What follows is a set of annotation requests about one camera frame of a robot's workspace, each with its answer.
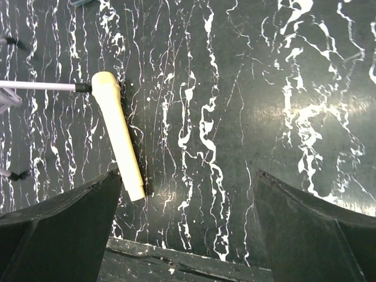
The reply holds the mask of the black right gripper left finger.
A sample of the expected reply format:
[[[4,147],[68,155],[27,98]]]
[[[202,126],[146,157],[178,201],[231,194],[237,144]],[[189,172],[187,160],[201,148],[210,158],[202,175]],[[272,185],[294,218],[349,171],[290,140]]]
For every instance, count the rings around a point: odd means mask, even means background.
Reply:
[[[1,216],[1,281],[96,281],[122,187],[118,170]]]

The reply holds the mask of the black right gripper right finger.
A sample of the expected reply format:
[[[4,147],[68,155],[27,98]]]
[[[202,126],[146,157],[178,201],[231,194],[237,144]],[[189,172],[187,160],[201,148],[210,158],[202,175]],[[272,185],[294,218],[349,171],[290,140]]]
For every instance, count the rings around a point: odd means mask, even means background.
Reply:
[[[259,170],[254,204],[274,281],[375,281],[375,217]]]

